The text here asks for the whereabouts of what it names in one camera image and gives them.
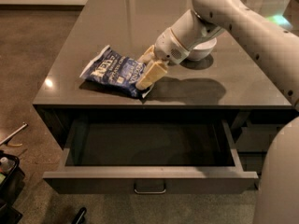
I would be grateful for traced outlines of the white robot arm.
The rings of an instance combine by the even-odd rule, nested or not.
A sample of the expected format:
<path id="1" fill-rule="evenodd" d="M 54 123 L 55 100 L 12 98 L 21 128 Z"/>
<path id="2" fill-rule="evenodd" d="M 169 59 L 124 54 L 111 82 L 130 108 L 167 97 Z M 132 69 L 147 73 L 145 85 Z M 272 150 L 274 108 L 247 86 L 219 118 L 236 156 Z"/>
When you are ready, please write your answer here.
<path id="1" fill-rule="evenodd" d="M 192 0 L 192 8 L 166 28 L 139 61 L 136 87 L 145 90 L 179 64 L 195 46 L 222 31 L 242 48 L 292 105 L 299 106 L 299 37 L 248 8 L 241 0 Z M 299 117 L 272 140 L 263 163 L 252 224 L 299 224 Z"/>

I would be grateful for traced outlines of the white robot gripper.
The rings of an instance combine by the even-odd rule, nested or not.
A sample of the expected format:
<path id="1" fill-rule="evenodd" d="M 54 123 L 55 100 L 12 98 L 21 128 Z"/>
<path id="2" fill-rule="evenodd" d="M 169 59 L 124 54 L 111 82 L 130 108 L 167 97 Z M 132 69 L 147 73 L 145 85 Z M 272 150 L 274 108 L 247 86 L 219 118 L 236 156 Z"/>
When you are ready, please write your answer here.
<path id="1" fill-rule="evenodd" d="M 167 74 L 168 65 L 167 62 L 164 61 L 180 64 L 189 54 L 190 52 L 178 42 L 172 30 L 167 28 L 161 35 L 159 35 L 154 46 L 151 45 L 137 59 L 140 63 L 149 64 L 135 86 L 141 91 L 147 89 Z M 155 59 L 155 56 L 159 61 L 150 62 Z"/>

